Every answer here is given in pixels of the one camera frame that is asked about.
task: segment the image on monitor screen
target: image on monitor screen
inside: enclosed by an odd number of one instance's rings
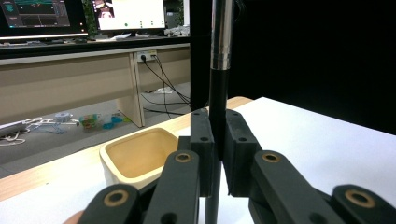
[[[165,28],[163,0],[92,0],[99,31]]]
[[[88,35],[80,0],[0,0],[0,40]]]

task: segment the silver metal tube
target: silver metal tube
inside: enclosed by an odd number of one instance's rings
[[[215,70],[228,70],[231,63],[234,0],[213,0],[211,64]]]

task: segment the desk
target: desk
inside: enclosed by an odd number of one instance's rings
[[[396,206],[396,137],[267,98],[232,98],[263,149],[285,155],[308,182],[332,194],[337,185],[372,190]],[[190,116],[158,126],[188,135]],[[106,186],[101,145],[0,180],[2,223],[60,223]],[[219,223],[251,223],[248,199],[227,196],[221,177]],[[200,208],[200,223],[205,209]]]
[[[38,52],[8,50],[9,55],[1,49],[0,124],[117,99],[118,110],[138,127],[145,126],[140,92],[156,90],[162,82],[137,62],[137,52],[156,49],[172,84],[190,81],[190,44],[182,38],[164,40],[164,45],[134,46],[125,41],[91,43],[80,49],[78,45],[45,46]],[[161,73],[154,61],[148,65]]]

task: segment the white tabletop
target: white tabletop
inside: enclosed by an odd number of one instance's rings
[[[235,109],[263,149],[286,156],[316,189],[358,185],[396,206],[396,136],[260,98]],[[182,130],[180,135],[189,135]],[[0,223],[63,223],[106,187],[101,164],[0,202]],[[248,199],[228,196],[221,179],[218,223],[252,223]],[[200,203],[204,223],[205,200]]]

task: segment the square bowl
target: square bowl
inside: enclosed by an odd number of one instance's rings
[[[99,153],[107,185],[142,189],[161,175],[166,158],[177,150],[177,141],[174,133],[152,128],[103,145]]]

